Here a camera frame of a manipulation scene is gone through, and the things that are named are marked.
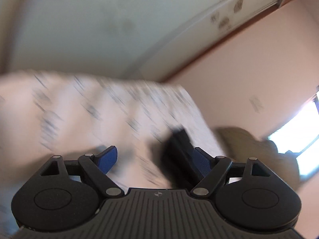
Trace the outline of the white script-print bedspread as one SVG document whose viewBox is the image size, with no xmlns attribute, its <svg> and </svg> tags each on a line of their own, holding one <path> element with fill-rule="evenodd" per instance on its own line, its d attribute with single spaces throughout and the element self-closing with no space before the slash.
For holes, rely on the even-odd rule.
<svg viewBox="0 0 319 239">
<path fill-rule="evenodd" d="M 14 194 L 52 155 L 73 160 L 113 145 L 118 160 L 109 177 L 123 190 L 170 188 L 159 158 L 178 129 L 193 146 L 223 155 L 181 86 L 58 72 L 1 76 L 1 238 L 18 229 Z"/>
</svg>

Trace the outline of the black pants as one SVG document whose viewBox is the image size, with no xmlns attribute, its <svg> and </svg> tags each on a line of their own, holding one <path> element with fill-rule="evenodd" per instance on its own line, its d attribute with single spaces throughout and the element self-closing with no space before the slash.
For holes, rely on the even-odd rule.
<svg viewBox="0 0 319 239">
<path fill-rule="evenodd" d="M 202 179 L 192 163 L 193 150 L 185 129 L 175 129 L 160 145 L 153 145 L 153 160 L 173 188 L 191 191 Z"/>
</svg>

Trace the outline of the olive padded headboard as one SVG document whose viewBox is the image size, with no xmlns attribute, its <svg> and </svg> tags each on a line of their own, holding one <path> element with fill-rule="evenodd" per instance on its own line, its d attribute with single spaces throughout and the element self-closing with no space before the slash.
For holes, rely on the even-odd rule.
<svg viewBox="0 0 319 239">
<path fill-rule="evenodd" d="M 214 134 L 228 157 L 237 162 L 246 162 L 249 157 L 255 157 L 293 190 L 298 190 L 301 178 L 293 153 L 281 154 L 273 141 L 257 140 L 251 133 L 239 127 L 218 127 Z"/>
</svg>

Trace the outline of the window with grey frame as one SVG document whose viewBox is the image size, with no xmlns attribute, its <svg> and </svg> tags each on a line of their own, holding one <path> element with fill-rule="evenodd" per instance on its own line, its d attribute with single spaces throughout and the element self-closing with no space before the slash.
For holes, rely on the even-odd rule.
<svg viewBox="0 0 319 239">
<path fill-rule="evenodd" d="M 275 143 L 280 154 L 296 159 L 303 182 L 314 176 L 318 172 L 318 93 L 267 139 Z"/>
</svg>

